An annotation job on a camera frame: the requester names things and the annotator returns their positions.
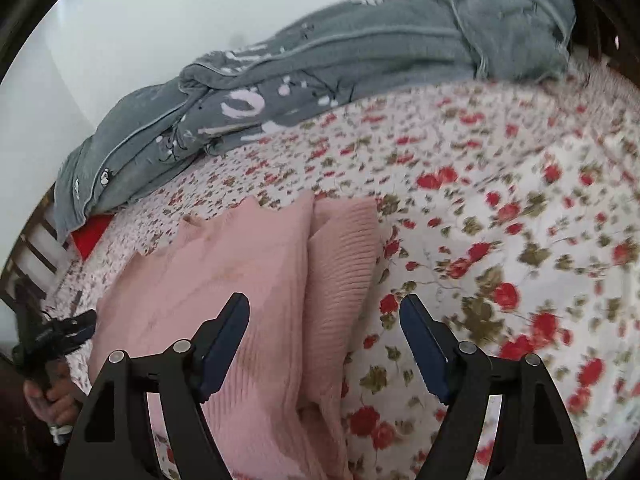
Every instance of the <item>person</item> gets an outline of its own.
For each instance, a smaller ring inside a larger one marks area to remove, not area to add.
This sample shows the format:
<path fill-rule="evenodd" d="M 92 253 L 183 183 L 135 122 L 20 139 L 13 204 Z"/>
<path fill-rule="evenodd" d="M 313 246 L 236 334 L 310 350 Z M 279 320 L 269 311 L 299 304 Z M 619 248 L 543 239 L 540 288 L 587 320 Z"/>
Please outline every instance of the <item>person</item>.
<path fill-rule="evenodd" d="M 43 392 L 31 380 L 25 380 L 24 397 L 33 413 L 47 424 L 72 426 L 76 423 L 84 392 L 71 380 L 71 372 L 65 359 L 50 364 L 51 388 Z"/>

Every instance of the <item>floral bedsheet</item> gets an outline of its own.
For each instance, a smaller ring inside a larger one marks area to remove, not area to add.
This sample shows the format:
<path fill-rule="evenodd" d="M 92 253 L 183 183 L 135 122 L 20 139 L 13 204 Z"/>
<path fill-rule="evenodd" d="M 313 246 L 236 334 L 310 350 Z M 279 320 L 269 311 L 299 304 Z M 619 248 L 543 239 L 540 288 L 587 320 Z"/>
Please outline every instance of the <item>floral bedsheet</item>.
<path fill-rule="evenodd" d="M 375 196 L 375 282 L 345 360 L 342 416 L 356 480 L 411 479 L 445 409 L 398 323 L 418 294 L 434 318 L 486 352 L 536 352 L 572 418 L 588 476 L 604 478 L 640 428 L 640 102 L 607 69 L 582 65 L 540 86 L 468 82 L 336 108 L 223 158 L 194 164 L 120 212 L 49 306 L 95 306 L 134 251 L 166 245 L 185 214 Z M 87 345 L 70 357 L 89 389 Z M 486 415 L 470 479 L 484 478 L 499 410 Z M 166 443 L 161 461 L 178 478 Z"/>

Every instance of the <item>red fabric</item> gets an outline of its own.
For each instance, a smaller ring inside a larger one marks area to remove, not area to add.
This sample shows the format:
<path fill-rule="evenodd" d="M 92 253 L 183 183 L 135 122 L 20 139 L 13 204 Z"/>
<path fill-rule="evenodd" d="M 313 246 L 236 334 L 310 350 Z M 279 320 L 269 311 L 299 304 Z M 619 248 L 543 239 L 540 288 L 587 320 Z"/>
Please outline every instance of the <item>red fabric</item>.
<path fill-rule="evenodd" d="M 86 224 L 71 233 L 71 238 L 83 261 L 94 250 L 98 240 L 100 240 L 100 237 L 111 223 L 111 219 L 113 219 L 113 215 L 92 216 L 87 220 Z"/>

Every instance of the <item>folded pink garment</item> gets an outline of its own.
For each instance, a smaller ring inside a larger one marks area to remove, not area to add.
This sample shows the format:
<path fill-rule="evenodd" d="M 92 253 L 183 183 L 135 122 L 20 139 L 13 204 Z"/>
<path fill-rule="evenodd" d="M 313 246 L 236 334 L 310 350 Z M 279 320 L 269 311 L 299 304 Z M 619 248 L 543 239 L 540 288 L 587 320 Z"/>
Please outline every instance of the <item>folded pink garment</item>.
<path fill-rule="evenodd" d="M 137 357 L 190 338 L 243 292 L 249 327 L 203 405 L 225 463 L 262 480 L 349 478 L 342 362 L 378 246 L 368 198 L 314 202 L 303 192 L 275 212 L 249 197 L 209 221 L 185 218 L 174 243 L 136 254 L 98 302 L 90 378 L 115 349 Z M 159 403 L 149 411 L 164 433 Z"/>

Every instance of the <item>silver bolt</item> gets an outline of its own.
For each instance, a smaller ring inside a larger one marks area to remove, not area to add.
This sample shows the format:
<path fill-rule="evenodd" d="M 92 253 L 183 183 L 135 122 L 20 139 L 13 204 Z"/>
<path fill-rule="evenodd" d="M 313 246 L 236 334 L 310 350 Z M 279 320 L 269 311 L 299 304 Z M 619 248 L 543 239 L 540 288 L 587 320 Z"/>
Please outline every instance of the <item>silver bolt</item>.
<path fill-rule="evenodd" d="M 124 359 L 124 352 L 122 350 L 116 350 L 109 354 L 110 363 L 119 363 Z"/>
<path fill-rule="evenodd" d="M 191 348 L 191 342 L 186 339 L 180 339 L 174 343 L 174 352 L 178 354 L 184 354 L 189 348 Z"/>
<path fill-rule="evenodd" d="M 542 362 L 540 357 L 538 357 L 536 354 L 527 354 L 524 357 L 524 360 L 531 366 L 538 366 Z"/>
<path fill-rule="evenodd" d="M 458 348 L 460 348 L 460 351 L 463 354 L 469 354 L 469 355 L 475 354 L 476 350 L 478 350 L 478 347 L 474 345 L 471 341 L 463 341 L 458 345 Z"/>

